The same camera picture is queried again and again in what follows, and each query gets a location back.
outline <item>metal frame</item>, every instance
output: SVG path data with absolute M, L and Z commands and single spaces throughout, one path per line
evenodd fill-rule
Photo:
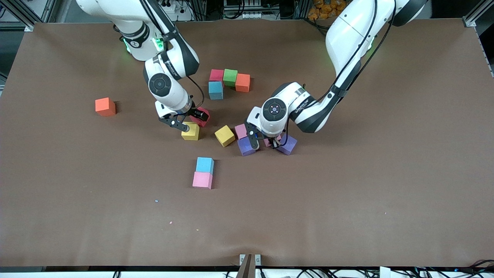
M 21 0 L 0 0 L 0 3 L 24 24 L 24 31 L 32 31 L 36 22 L 43 22 L 41 18 Z
M 492 5 L 494 5 L 494 0 L 481 0 L 466 16 L 462 17 L 465 27 L 477 26 L 475 21 Z

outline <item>green led light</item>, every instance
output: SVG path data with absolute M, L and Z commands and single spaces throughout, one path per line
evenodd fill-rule
M 161 52 L 164 50 L 164 47 L 163 47 L 163 39 L 155 39 L 153 38 L 153 42 L 155 44 L 155 47 L 156 47 L 156 50 Z
M 128 48 L 128 44 L 127 44 L 127 42 L 125 41 L 125 39 L 123 40 L 123 43 L 125 44 L 125 47 L 127 47 L 127 52 L 131 53 L 131 52 L 130 52 L 130 48 Z

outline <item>purple cube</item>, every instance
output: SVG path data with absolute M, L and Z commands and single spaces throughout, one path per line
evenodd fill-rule
M 283 135 L 283 137 L 280 140 L 280 144 L 282 144 L 282 145 L 285 144 L 286 136 L 287 136 L 286 134 Z M 295 148 L 296 144 L 297 144 L 297 139 L 288 135 L 287 143 L 284 146 L 280 146 L 279 148 L 277 148 L 277 150 L 286 154 L 286 155 L 290 155 L 291 152 L 293 151 L 293 148 Z
M 237 144 L 239 145 L 240 153 L 242 154 L 242 156 L 248 156 L 249 154 L 255 153 L 255 149 L 250 146 L 248 137 L 237 140 Z

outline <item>pink cube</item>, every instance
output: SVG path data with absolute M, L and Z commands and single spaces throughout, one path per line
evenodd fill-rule
M 212 181 L 213 175 L 211 175 L 211 173 L 194 172 L 194 181 L 192 182 L 192 187 L 211 189 Z
M 278 137 L 276 137 L 276 139 L 278 139 L 278 141 L 280 141 L 281 140 L 281 135 L 278 136 Z M 269 141 L 268 141 L 267 138 L 264 139 L 263 141 L 264 141 L 264 144 L 266 145 L 266 147 L 271 147 L 271 144 L 269 143 Z
M 215 70 L 215 69 L 212 69 L 211 70 L 211 74 L 209 76 L 209 81 L 221 81 L 221 84 L 223 86 L 223 88 L 225 87 L 225 84 L 223 83 L 223 74 L 224 74 L 224 70 Z
M 211 116 L 210 116 L 210 114 L 209 114 L 209 111 L 207 111 L 206 109 L 204 109 L 204 108 L 202 108 L 202 107 L 198 107 L 198 108 L 197 108 L 197 110 L 199 110 L 199 111 L 202 111 L 202 112 L 206 113 L 206 114 L 208 115 L 207 120 L 206 120 L 206 121 L 201 121 L 201 120 L 199 120 L 198 118 L 195 118 L 195 117 L 192 117 L 192 116 L 190 116 L 189 118 L 190 118 L 190 120 L 191 120 L 191 121 L 193 121 L 193 122 L 194 122 L 194 123 L 196 123 L 198 126 L 200 126 L 200 127 L 202 127 L 202 128 L 203 128 L 203 127 L 205 127 L 205 126 L 206 126 L 206 124 L 209 122 L 209 120 L 211 119 Z
M 237 139 L 240 140 L 244 137 L 247 137 L 247 129 L 245 124 L 237 125 L 235 127 L 235 133 L 237 134 Z

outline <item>yellow cube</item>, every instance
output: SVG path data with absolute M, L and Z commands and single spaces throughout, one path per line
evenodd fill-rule
M 182 137 L 184 140 L 199 140 L 199 125 L 194 122 L 183 122 L 184 124 L 189 126 L 189 131 L 183 132 Z
M 216 135 L 216 139 L 218 139 L 223 147 L 226 147 L 231 142 L 235 141 L 235 135 L 228 126 L 220 128 L 217 132 L 214 133 L 214 135 Z

